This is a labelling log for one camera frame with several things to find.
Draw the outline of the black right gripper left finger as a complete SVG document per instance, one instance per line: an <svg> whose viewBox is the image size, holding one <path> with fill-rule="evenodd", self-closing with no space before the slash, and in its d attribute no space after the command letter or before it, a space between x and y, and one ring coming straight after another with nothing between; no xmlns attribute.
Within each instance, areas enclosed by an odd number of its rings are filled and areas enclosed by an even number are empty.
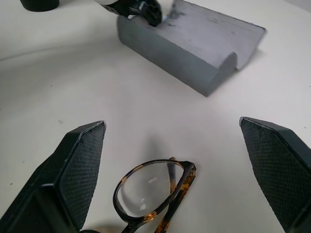
<svg viewBox="0 0 311 233"><path fill-rule="evenodd" d="M68 132L0 220L2 233L77 233L97 185L104 121Z"/></svg>

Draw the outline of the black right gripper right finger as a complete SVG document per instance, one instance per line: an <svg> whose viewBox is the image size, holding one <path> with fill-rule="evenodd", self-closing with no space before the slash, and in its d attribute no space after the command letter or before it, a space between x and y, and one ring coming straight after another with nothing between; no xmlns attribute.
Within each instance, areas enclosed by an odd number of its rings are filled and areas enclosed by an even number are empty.
<svg viewBox="0 0 311 233"><path fill-rule="evenodd" d="M311 149L292 130L241 117L256 180L287 233L311 231Z"/></svg>

